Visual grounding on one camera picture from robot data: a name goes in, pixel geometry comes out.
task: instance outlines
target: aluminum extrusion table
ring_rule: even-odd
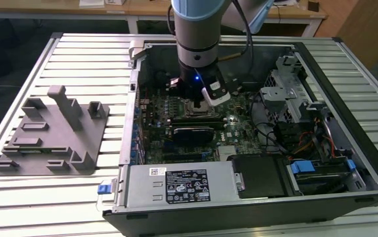
[[[20,106],[28,96],[46,104],[48,86],[67,86],[67,96],[80,104],[100,101],[110,105],[110,116],[100,147],[98,170],[88,176],[0,177],[0,236],[91,236],[116,237],[118,230],[104,221],[102,210],[110,209],[112,195],[100,199],[98,184],[118,175],[120,138],[124,124],[128,82],[132,70],[128,48],[132,40],[174,40],[167,35],[63,34],[50,39],[0,124],[0,151],[24,113]],[[254,38],[255,41],[302,41],[358,122],[378,148],[378,82],[343,43],[319,38]],[[245,41],[245,37],[223,37]],[[311,89],[321,98],[318,89]],[[195,233],[197,236],[314,237],[325,235],[378,236],[378,207],[359,209],[333,221],[254,229]]]

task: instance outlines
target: power supply label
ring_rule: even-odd
[[[168,204],[211,201],[206,169],[167,171],[164,183]]]

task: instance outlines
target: wooden desk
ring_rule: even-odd
[[[354,55],[371,69],[378,62],[378,1],[321,0],[330,17],[317,37],[341,37]]]
[[[131,34],[138,33],[139,20],[166,20],[170,0],[127,0],[124,5],[79,9],[79,0],[0,0],[0,18],[23,19],[86,19],[127,20]],[[322,20],[323,11],[313,12],[303,7],[273,8],[266,23],[306,24],[305,37],[313,37]]]

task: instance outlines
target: blue drive latch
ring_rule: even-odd
[[[315,171],[314,164],[309,160],[295,161],[290,165],[290,167],[291,167],[293,174],[305,173],[305,172],[314,172]]]
[[[111,184],[99,184],[98,185],[98,194],[103,195],[103,194],[111,194]]]
[[[350,171],[355,170],[355,163],[351,159],[347,160],[347,165],[349,165]]]

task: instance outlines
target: floor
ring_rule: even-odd
[[[0,85],[15,87],[0,87],[0,121],[10,108],[11,102],[18,94],[19,87],[24,83],[32,70],[34,64],[43,51],[52,32],[64,33],[128,33],[126,21],[91,21],[91,20],[44,20],[38,27],[32,20],[12,20],[12,25],[20,37],[22,44],[18,48],[7,50],[14,64],[14,71],[0,78]],[[142,34],[167,34],[164,22],[139,22]],[[231,29],[223,29],[225,35],[239,34]],[[378,64],[371,70],[378,79]]]

